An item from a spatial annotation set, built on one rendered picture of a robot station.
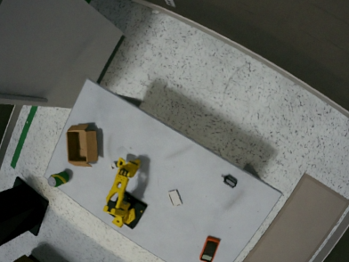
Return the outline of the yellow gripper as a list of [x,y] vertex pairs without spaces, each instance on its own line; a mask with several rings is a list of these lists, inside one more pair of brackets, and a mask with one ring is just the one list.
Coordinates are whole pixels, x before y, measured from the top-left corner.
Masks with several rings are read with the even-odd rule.
[[134,169],[134,174],[136,174],[137,169],[140,165],[140,163],[138,163],[138,162],[140,162],[140,160],[129,160],[129,161],[126,164],[126,161],[119,157],[117,166],[120,167],[120,165],[122,165],[122,163],[123,163],[124,165],[132,167]]

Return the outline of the green drink can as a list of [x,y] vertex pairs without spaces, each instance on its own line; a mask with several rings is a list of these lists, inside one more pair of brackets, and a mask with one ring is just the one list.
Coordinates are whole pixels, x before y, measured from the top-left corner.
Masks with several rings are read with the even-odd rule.
[[58,187],[60,185],[66,184],[68,181],[69,181],[69,175],[65,171],[50,175],[47,179],[47,183],[51,187]]

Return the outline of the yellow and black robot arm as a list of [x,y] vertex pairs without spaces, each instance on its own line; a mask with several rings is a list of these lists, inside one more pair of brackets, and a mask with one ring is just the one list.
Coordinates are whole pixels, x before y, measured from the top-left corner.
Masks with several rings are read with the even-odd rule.
[[[114,184],[112,185],[112,188],[109,191],[108,196],[106,197],[107,206],[104,205],[103,211],[116,216],[113,220],[113,223],[118,226],[121,226],[122,223],[127,223],[129,225],[131,221],[135,220],[135,209],[132,208],[128,210],[128,208],[130,207],[130,203],[122,201],[124,198],[126,187],[129,182],[128,177],[132,176],[133,174],[134,169],[132,167],[128,167],[124,164],[121,165],[115,177]],[[118,188],[119,184],[121,184],[120,188]],[[112,196],[116,192],[118,193],[118,202],[111,201]]]

